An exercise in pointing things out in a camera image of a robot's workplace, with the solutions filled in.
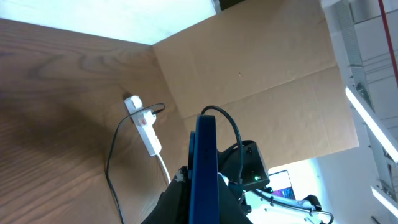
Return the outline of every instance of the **cardboard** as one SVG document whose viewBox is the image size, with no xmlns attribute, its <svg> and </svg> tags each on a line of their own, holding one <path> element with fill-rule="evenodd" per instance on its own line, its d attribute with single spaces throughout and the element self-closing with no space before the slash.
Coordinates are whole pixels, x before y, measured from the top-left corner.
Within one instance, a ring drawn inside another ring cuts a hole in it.
<svg viewBox="0 0 398 224">
<path fill-rule="evenodd" d="M 154 50 L 182 118 L 336 65 L 318 0 L 245 0 Z"/>
<path fill-rule="evenodd" d="M 154 51 L 188 131 L 221 106 L 268 167 L 359 146 L 318 0 L 245 0 Z M 222 151 L 235 138 L 213 114 Z"/>
<path fill-rule="evenodd" d="M 355 126 L 337 66 L 221 106 L 235 120 L 242 139 L 258 143 L 267 167 L 358 147 Z M 217 111 L 217 146 L 236 142 Z M 195 130 L 196 115 L 184 119 Z"/>
</svg>

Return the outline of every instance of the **blue panel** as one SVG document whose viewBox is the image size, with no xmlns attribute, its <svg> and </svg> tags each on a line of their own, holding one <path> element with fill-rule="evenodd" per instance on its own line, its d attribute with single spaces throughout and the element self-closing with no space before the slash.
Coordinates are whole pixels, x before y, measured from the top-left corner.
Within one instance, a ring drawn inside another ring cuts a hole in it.
<svg viewBox="0 0 398 224">
<path fill-rule="evenodd" d="M 195 146 L 195 132 L 191 131 L 189 140 L 189 155 L 188 155 L 188 179 L 192 181 L 192 168 L 193 168 L 193 147 Z"/>
<path fill-rule="evenodd" d="M 193 150 L 189 224 L 220 224 L 217 172 L 216 119 L 199 115 Z"/>
</svg>

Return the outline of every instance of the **white cable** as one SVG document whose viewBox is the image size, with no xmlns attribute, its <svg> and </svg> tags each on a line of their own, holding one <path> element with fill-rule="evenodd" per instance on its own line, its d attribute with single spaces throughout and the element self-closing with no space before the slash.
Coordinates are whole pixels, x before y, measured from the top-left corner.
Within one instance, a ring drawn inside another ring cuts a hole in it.
<svg viewBox="0 0 398 224">
<path fill-rule="evenodd" d="M 170 184 L 170 183 L 171 183 L 171 180 L 170 180 L 169 172 L 167 171 L 166 165 L 165 165 L 164 162 L 163 162 L 162 156 L 160 156 L 160 154 L 156 154 L 156 156 L 157 156 L 157 158 L 159 159 L 160 164 L 162 164 L 164 173 L 166 174 L 167 180 L 168 180 L 168 182 L 169 182 L 169 184 Z"/>
</svg>

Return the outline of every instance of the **wooden surface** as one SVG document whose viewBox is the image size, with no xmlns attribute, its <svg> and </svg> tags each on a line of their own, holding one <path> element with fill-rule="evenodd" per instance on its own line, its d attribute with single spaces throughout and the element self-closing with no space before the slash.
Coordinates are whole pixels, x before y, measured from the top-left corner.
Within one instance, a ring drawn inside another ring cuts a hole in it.
<svg viewBox="0 0 398 224">
<path fill-rule="evenodd" d="M 104 161 L 128 94 L 167 105 L 155 131 L 174 175 L 188 134 L 150 46 L 0 20 L 0 223 L 119 223 Z M 115 153 L 126 223 L 140 223 L 162 169 L 131 122 Z"/>
</svg>

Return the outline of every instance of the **power strip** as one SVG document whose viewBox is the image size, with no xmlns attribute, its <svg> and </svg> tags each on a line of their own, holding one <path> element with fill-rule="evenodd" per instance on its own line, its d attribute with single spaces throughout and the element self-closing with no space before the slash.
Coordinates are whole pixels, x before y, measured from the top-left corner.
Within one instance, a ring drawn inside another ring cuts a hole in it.
<svg viewBox="0 0 398 224">
<path fill-rule="evenodd" d="M 138 96 L 132 96 L 124 100 L 130 114 L 142 109 L 142 101 Z M 131 116 L 132 121 L 137 127 L 138 133 L 141 135 L 150 156 L 156 156 L 162 150 L 162 145 L 156 136 L 152 125 L 156 121 L 156 114 L 152 114 L 152 110 L 144 110 L 141 113 Z"/>
</svg>

